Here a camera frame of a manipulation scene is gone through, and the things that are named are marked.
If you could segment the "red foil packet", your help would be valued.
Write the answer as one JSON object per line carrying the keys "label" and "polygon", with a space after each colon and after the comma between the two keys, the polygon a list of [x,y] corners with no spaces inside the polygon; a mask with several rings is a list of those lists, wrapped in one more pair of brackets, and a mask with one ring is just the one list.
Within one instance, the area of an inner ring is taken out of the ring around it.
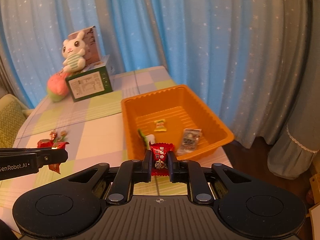
{"label": "red foil packet", "polygon": [[37,148],[52,148],[54,142],[50,139],[41,139],[37,142]]}

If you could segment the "red patterned candy wrapper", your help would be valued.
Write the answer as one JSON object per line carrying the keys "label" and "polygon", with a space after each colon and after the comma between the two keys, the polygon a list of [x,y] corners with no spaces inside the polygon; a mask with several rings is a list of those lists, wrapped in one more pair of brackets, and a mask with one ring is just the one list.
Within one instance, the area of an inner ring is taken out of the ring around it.
{"label": "red patterned candy wrapper", "polygon": [[50,140],[51,140],[52,142],[57,142],[57,137],[58,137],[57,131],[56,131],[56,130],[51,131],[51,133],[50,133]]}

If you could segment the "large red snack packet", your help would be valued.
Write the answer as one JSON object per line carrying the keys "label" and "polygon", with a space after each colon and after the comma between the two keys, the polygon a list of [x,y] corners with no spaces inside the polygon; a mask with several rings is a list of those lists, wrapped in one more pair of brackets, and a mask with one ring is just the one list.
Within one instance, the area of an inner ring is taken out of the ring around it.
{"label": "large red snack packet", "polygon": [[172,143],[149,143],[149,148],[152,153],[152,176],[167,176],[168,172],[168,153],[174,152],[175,146]]}

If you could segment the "clear dark snack packet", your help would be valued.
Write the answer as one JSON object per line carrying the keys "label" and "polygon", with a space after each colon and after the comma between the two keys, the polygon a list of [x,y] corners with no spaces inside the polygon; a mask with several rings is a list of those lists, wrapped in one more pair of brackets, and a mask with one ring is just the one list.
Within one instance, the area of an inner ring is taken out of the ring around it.
{"label": "clear dark snack packet", "polygon": [[181,156],[194,152],[197,148],[201,135],[202,129],[184,129],[182,142],[176,151],[176,154]]}

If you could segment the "green white snack bag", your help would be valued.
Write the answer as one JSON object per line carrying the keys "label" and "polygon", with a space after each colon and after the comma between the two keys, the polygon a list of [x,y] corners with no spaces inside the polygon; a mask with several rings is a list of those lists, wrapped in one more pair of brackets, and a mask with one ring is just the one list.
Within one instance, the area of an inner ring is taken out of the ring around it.
{"label": "green white snack bag", "polygon": [[149,150],[150,144],[154,144],[156,142],[155,136],[153,134],[145,135],[141,129],[138,129],[138,134],[140,139],[142,140],[145,150]]}

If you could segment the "small red candy packet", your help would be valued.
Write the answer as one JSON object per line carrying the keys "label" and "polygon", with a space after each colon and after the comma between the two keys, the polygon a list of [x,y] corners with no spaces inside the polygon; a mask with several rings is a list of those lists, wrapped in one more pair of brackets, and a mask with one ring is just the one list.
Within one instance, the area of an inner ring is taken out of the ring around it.
{"label": "small red candy packet", "polygon": [[51,171],[56,172],[57,174],[60,174],[60,164],[49,164],[48,168]]}

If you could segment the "green brown candy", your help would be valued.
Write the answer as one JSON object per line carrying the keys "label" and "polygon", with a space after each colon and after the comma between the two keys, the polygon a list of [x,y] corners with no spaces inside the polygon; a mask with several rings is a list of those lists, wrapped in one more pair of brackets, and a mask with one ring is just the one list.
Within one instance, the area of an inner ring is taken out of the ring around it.
{"label": "green brown candy", "polygon": [[65,142],[66,136],[56,137],[54,143]]}

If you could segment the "yellow green candy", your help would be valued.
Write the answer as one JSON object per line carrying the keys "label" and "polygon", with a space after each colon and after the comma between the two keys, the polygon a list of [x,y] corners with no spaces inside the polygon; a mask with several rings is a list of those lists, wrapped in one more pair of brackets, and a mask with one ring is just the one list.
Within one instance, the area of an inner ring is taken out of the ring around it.
{"label": "yellow green candy", "polygon": [[155,124],[155,132],[166,132],[167,128],[165,126],[165,119],[161,119],[161,120],[156,120],[154,121]]}

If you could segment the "green zigzag cushion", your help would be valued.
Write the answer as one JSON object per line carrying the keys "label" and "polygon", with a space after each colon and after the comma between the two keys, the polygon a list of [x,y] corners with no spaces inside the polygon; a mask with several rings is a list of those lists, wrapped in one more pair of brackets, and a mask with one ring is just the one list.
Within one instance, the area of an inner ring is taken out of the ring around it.
{"label": "green zigzag cushion", "polygon": [[19,129],[26,118],[14,104],[1,111],[1,148],[12,148]]}

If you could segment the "light green sofa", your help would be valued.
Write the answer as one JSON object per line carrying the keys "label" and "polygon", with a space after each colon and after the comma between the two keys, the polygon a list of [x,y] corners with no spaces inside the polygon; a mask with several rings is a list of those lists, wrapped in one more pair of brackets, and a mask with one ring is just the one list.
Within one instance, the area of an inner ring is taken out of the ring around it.
{"label": "light green sofa", "polygon": [[1,97],[1,111],[10,104],[14,104],[15,106],[17,106],[18,110],[20,110],[26,118],[30,116],[34,110],[28,108],[25,104],[20,102],[20,100],[18,100],[18,98],[16,98],[12,94],[6,94],[3,97]]}

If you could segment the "plaid tablecloth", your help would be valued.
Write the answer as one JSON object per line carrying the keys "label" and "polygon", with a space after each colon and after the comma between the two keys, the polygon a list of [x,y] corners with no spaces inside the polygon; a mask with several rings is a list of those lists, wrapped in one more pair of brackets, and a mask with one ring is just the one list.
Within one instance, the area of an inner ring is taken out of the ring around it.
{"label": "plaid tablecloth", "polygon": [[[36,174],[1,181],[1,220],[17,230],[12,208],[25,192],[51,183],[98,163],[112,167],[130,160],[127,154],[121,101],[176,86],[163,66],[125,72],[111,77],[113,91],[74,102],[68,96],[54,103],[44,98],[21,126],[14,141],[15,148],[35,148],[50,133],[65,130],[68,159],[60,165],[60,174],[44,166]],[[214,162],[228,163],[219,157],[222,147],[213,155],[198,161],[201,166]]]}

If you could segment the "orange plastic tray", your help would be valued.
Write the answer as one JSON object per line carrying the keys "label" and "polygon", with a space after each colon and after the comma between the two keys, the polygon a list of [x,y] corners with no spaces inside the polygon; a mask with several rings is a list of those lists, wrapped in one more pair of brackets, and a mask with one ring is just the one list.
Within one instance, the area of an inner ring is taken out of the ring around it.
{"label": "orange plastic tray", "polygon": [[[194,152],[178,159],[201,160],[232,142],[234,134],[214,112],[186,85],[140,94],[121,101],[127,154],[142,159],[145,148],[138,129],[153,134],[156,142],[172,143],[178,148],[186,128],[202,129]],[[154,121],[165,119],[166,132],[155,132]]]}

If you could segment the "pink green plush toy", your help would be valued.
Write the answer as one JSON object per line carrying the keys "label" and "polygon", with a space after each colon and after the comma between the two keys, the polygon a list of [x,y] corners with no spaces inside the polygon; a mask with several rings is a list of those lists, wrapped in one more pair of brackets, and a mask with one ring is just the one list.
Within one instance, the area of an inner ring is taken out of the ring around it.
{"label": "pink green plush toy", "polygon": [[47,94],[52,102],[59,102],[68,95],[67,77],[69,77],[69,73],[61,70],[52,75],[47,81]]}

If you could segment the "green white carton box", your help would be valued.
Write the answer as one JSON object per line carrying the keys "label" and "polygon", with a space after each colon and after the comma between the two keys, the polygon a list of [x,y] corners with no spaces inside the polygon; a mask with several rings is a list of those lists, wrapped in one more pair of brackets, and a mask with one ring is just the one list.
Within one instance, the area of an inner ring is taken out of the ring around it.
{"label": "green white carton box", "polygon": [[114,72],[111,55],[99,62],[87,65],[82,71],[66,78],[67,87],[74,102],[89,99],[113,91],[111,75]]}

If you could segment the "brown picture box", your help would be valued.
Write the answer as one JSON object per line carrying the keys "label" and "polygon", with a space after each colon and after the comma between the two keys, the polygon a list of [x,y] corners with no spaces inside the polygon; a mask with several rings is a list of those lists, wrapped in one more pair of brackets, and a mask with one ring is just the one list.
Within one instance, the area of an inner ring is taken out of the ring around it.
{"label": "brown picture box", "polygon": [[82,29],[85,33],[83,41],[86,44],[84,59],[86,65],[98,62],[101,60],[100,45],[98,40],[98,33],[95,26]]}

